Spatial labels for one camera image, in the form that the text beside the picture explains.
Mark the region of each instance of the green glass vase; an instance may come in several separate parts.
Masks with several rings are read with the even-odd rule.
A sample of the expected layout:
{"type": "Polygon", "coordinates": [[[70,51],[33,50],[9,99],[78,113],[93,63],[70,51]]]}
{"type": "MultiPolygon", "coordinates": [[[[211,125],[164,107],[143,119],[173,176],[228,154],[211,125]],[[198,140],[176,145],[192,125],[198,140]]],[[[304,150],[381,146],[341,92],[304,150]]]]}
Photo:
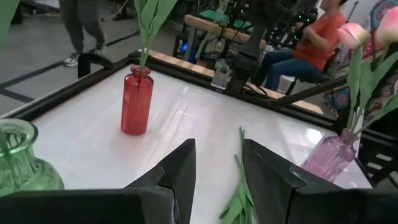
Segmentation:
{"type": "Polygon", "coordinates": [[[0,196],[27,190],[64,189],[58,172],[33,153],[37,128],[19,119],[0,119],[0,196]]]}

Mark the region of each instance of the chair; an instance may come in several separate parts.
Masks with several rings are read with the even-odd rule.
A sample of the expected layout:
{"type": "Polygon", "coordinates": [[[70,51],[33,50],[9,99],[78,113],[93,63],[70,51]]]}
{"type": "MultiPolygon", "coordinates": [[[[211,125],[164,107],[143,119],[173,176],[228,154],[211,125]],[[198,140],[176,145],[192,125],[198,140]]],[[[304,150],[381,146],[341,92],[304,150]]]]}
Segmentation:
{"type": "Polygon", "coordinates": [[[299,74],[298,77],[295,77],[295,78],[282,75],[281,78],[292,82],[292,84],[290,84],[290,86],[289,86],[289,89],[286,91],[285,95],[290,95],[292,93],[298,80],[300,80],[301,82],[314,83],[314,84],[321,84],[321,83],[325,83],[325,82],[329,81],[330,76],[325,75],[325,74],[326,74],[326,71],[331,66],[332,62],[335,60],[339,51],[340,51],[340,49],[336,49],[335,52],[333,53],[332,57],[327,61],[325,68],[322,71],[322,75],[313,76],[313,75],[308,75],[308,74],[304,73],[304,74],[299,74]]]}

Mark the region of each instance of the seated person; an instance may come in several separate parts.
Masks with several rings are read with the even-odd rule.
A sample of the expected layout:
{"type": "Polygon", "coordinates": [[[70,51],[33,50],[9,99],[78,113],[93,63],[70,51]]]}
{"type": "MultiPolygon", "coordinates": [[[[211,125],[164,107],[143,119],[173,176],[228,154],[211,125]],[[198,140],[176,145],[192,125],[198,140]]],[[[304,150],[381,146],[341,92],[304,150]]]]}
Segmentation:
{"type": "Polygon", "coordinates": [[[295,50],[281,50],[266,53],[253,84],[260,86],[268,75],[265,87],[276,91],[281,75],[297,77],[300,74],[322,75],[326,62],[339,44],[337,29],[346,19],[340,7],[347,0],[323,0],[320,8],[324,15],[303,30],[303,37],[295,50]]]}

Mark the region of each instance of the pink glass vase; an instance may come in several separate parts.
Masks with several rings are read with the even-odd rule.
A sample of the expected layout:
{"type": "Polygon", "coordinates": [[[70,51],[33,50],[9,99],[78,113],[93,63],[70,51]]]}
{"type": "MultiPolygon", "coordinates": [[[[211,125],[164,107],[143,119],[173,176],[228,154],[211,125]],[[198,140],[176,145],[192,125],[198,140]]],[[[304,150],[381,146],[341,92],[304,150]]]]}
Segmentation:
{"type": "Polygon", "coordinates": [[[140,135],[147,131],[150,101],[154,81],[150,69],[131,67],[131,74],[124,79],[121,129],[129,135],[140,135]]]}
{"type": "Polygon", "coordinates": [[[354,142],[358,140],[351,131],[344,129],[340,136],[322,139],[301,168],[329,182],[336,177],[355,159],[354,142]]]}

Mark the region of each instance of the shoe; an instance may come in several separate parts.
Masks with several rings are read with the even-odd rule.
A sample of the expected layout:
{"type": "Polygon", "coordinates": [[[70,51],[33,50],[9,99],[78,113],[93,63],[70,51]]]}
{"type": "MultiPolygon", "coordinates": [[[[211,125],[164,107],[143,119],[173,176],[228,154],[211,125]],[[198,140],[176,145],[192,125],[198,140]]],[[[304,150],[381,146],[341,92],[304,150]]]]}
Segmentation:
{"type": "Polygon", "coordinates": [[[95,45],[95,48],[94,48],[94,53],[96,53],[96,54],[99,54],[99,55],[104,55],[105,54],[105,50],[106,50],[106,39],[107,39],[107,36],[106,36],[106,34],[104,34],[104,42],[103,43],[97,43],[96,45],[95,45]]]}
{"type": "Polygon", "coordinates": [[[68,59],[63,61],[63,65],[66,67],[75,67],[78,64],[79,53],[73,53],[68,59]]]}
{"type": "Polygon", "coordinates": [[[94,53],[99,54],[99,55],[104,55],[105,54],[105,50],[106,50],[106,44],[105,43],[97,44],[95,46],[94,53]]]}

